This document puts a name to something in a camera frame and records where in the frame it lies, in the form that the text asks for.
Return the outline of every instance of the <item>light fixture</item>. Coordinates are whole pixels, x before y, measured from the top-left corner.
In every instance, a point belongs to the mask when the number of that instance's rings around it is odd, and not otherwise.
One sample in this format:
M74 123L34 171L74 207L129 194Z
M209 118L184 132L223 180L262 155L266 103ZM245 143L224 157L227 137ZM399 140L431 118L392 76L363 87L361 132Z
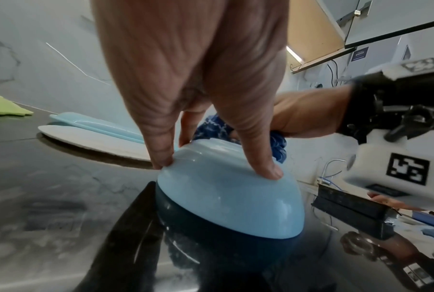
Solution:
M285 48L287 49L289 54L291 54L292 57L294 57L300 64L303 65L305 63L303 62L302 58L300 58L297 54L295 54L295 52L289 46L286 46Z

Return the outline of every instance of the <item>wire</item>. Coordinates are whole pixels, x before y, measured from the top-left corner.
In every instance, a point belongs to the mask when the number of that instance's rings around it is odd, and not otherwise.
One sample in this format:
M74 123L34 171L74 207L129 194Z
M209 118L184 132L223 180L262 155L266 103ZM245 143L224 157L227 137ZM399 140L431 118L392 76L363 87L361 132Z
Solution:
M337 63L334 61L334 60L331 60L332 62L334 62L334 64L335 64L335 77L337 77L337 79L335 80L335 86L337 86L337 83L338 83L338 65L337 65Z
M322 180L327 181L327 182L330 183L331 185L334 185L336 188L338 188L339 190L343 191L343 190L342 190L338 185L334 184L334 183L331 182L330 180L328 180L328 179L326 179L326 178L323 178L323 177L319 177L319 178L321 178Z
M327 65L327 67L329 67L329 70L331 70L331 74L332 74L332 76L331 76L331 85L332 85L332 87L335 87L334 86L334 72L332 71L332 68L329 66L329 64Z
M325 178L331 178L331 177L334 177L334 176L338 175L338 174L341 173L341 172L342 172L342 170L340 170L339 172L337 172L336 174L333 174L333 175L331 175L331 176L326 176Z

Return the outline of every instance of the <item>white plate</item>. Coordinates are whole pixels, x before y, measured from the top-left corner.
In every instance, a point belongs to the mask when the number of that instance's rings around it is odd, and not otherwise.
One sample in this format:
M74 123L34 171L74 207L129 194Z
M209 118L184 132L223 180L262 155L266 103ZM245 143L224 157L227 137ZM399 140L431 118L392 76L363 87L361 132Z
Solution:
M84 149L130 159L150 161L148 150L144 144L71 126L47 125L40 126L38 129L46 136Z

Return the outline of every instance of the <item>blue sponge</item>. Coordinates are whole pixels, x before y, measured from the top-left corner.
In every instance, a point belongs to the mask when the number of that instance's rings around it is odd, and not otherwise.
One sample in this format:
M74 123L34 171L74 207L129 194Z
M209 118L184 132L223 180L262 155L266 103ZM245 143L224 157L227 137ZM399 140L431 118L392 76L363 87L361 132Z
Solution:
M217 138L228 142L241 144L239 140L230 138L230 133L234 129L225 123L218 115L210 115L204 123L200 125L194 133L193 140ZM270 144L273 157L280 163L286 159L285 146L287 145L283 135L278 131L270 132Z

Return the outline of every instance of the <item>countertop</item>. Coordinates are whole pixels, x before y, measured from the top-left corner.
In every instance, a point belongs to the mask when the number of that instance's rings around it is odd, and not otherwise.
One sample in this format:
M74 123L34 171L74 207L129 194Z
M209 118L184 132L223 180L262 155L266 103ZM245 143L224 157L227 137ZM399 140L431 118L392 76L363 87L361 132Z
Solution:
M49 113L32 110L0 117L1 292L434 291L432 227L403 218L374 238L300 184L300 236L243 235L167 201L148 163L43 137Z

